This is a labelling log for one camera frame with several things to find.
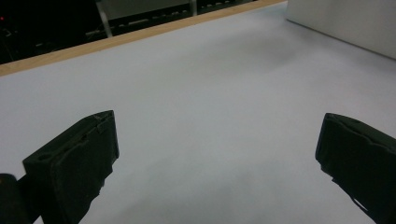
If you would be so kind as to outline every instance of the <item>white tabletop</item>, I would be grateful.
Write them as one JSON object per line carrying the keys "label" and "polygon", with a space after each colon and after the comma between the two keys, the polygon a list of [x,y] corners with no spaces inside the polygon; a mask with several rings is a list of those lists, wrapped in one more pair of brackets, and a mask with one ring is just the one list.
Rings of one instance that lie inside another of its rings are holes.
{"label": "white tabletop", "polygon": [[314,156],[326,112],[396,136],[396,61],[285,9],[0,77],[0,171],[113,109],[120,158],[81,223],[374,223]]}

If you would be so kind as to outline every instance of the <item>wooden table edge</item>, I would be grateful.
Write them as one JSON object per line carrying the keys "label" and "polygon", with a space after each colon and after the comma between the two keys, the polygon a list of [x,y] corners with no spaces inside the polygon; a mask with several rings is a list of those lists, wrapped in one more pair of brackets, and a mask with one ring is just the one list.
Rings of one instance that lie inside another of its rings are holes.
{"label": "wooden table edge", "polygon": [[23,70],[28,70],[43,66],[50,63],[57,63],[67,59],[75,58],[85,54],[93,53],[103,49],[109,49],[118,45],[130,43],[136,40],[144,39],[154,35],[160,35],[171,32],[184,27],[192,26],[206,21],[213,21],[215,19],[231,16],[234,14],[250,11],[256,8],[268,7],[273,4],[284,2],[285,0],[258,0],[243,5],[228,7],[222,10],[209,12],[187,19],[172,21],[158,26],[149,27],[147,29],[131,32],[124,35],[117,35],[111,38],[98,40],[95,42],[75,46],[69,49],[61,49],[51,53],[35,56],[19,60],[12,63],[0,64],[0,77],[10,75]]}

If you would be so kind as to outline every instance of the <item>white table surface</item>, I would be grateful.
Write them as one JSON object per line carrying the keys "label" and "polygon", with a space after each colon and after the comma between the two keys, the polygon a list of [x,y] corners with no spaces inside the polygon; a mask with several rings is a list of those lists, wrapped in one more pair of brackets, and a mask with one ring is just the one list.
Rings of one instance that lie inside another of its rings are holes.
{"label": "white table surface", "polygon": [[285,10],[0,77],[0,171],[113,109],[120,158],[81,223],[374,223],[314,155],[326,112],[396,136],[396,61]]}

